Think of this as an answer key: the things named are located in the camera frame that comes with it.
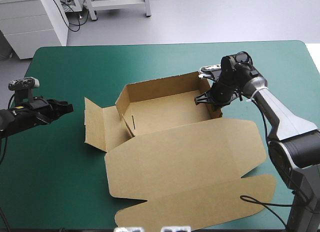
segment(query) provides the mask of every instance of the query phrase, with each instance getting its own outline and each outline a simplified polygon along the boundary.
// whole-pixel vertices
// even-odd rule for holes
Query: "black cable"
[[[63,22],[64,22],[65,26],[67,26],[68,29],[69,29],[70,31],[72,31],[72,32],[78,32],[78,31],[80,30],[80,27],[81,27],[81,26],[80,26],[80,21],[79,21],[79,19],[78,19],[78,22],[79,22],[78,28],[77,28],[76,30],[73,30],[72,28],[69,27],[69,25],[68,25],[67,22],[65,21],[65,18],[64,18],[64,16],[62,15],[62,12],[61,12],[61,10],[60,10],[57,2],[56,2],[55,0],[52,0],[52,1],[55,3],[55,6],[56,6],[57,9],[59,10],[60,15],[61,15],[61,17],[62,17],[62,19],[63,19]]]
[[[269,208],[266,203],[264,202],[261,202],[251,196],[247,196],[247,195],[241,195],[240,196],[240,199],[245,201],[245,202],[248,202],[248,203],[252,203],[252,204],[257,204],[257,205],[262,205],[263,207],[265,207],[268,211],[270,211],[275,217],[277,217],[281,223],[284,225],[284,228],[287,229],[287,224],[284,222],[284,220],[274,211],[272,210],[271,208]]]
[[[7,107],[8,110],[10,109],[11,102],[12,102],[12,100],[13,100],[14,97],[15,97],[15,94],[13,94],[13,95],[10,97],[10,99],[9,99],[9,103],[8,103],[8,107]],[[5,137],[4,149],[3,149],[3,154],[2,154],[2,156],[1,156],[1,143],[0,143],[0,156],[1,156],[1,158],[0,158],[0,165],[2,164],[2,162],[3,162],[4,159],[5,159],[5,155],[6,155],[6,151],[7,151],[7,144],[8,144],[8,136]]]
[[[15,97],[15,94],[13,94],[13,95],[11,96],[11,98],[9,99],[9,103],[8,103],[8,107],[7,107],[8,110],[10,109],[11,102],[12,102],[12,100],[13,100],[14,97]],[[1,157],[1,159],[0,159],[0,165],[1,165],[1,163],[4,161],[5,154],[6,154],[6,151],[7,151],[7,144],[8,144],[8,137],[5,137],[4,150],[3,150],[3,155],[2,155],[2,157]],[[4,222],[6,231],[7,231],[7,232],[11,232],[10,225],[9,225],[8,220],[7,220],[6,216],[5,216],[5,213],[2,211],[1,207],[0,207],[0,216],[1,216],[2,220],[3,220],[3,222]]]
[[[10,225],[9,225],[8,220],[7,220],[4,212],[2,211],[1,207],[0,207],[0,216],[1,216],[2,220],[3,220],[3,222],[4,222],[6,231],[7,231],[7,232],[11,232]]]
[[[60,2],[61,2],[62,4],[64,4],[64,5],[68,6],[69,9],[70,9],[72,12],[75,12],[75,11],[70,7],[70,5],[68,5],[66,2],[61,1],[61,0],[60,0]],[[86,19],[85,19],[84,23],[80,23],[79,19],[77,18],[79,24],[74,24],[74,23],[70,23],[70,22],[69,22],[69,24],[70,24],[70,25],[73,25],[73,26],[83,26],[85,23],[87,23],[88,17],[89,17],[89,10],[88,10],[88,12],[87,12],[87,14],[86,14]]]

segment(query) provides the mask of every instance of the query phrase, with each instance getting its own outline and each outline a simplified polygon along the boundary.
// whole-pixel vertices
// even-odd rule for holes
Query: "table surface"
[[[138,203],[109,194],[105,153],[85,144],[84,97],[114,105],[128,83],[184,74],[219,64],[225,55],[247,51],[269,89],[295,114],[320,126],[320,76],[300,41],[46,47],[37,51],[26,76],[40,81],[35,96],[67,100],[74,112],[48,126],[13,135],[0,167],[0,204],[13,228],[109,229],[115,213]],[[259,111],[234,101],[226,118],[253,120],[263,137]],[[293,195],[268,159],[250,176],[273,174],[274,203]],[[287,220],[289,208],[274,208]],[[281,229],[267,210],[214,229]]]

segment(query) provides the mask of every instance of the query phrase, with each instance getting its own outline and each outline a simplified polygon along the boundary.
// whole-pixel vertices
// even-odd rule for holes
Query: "open cardboard box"
[[[147,201],[118,211],[118,226],[196,230],[263,209],[240,195],[271,201],[272,175],[242,178],[266,159],[257,126],[195,105],[209,89],[193,72],[128,84],[111,107],[85,99],[85,142],[106,152],[110,194]]]

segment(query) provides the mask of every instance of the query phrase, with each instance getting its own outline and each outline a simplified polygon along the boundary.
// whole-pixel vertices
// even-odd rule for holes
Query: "cardboard box flap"
[[[270,202],[275,187],[276,180],[269,174],[213,184],[125,208],[116,213],[115,222],[119,227],[139,225],[145,231],[173,225],[197,230],[260,212],[263,206],[244,202],[240,196]]]
[[[220,110],[195,105],[195,97],[210,89],[208,80],[198,75],[192,72],[126,85],[115,103],[119,115],[135,136],[219,118]]]
[[[254,122],[218,118],[136,136],[105,163],[112,196],[151,200],[238,179],[265,159]]]
[[[105,152],[131,138],[116,106],[101,108],[85,98],[85,142]]]
[[[84,98],[85,143],[106,151],[106,133],[103,109]]]

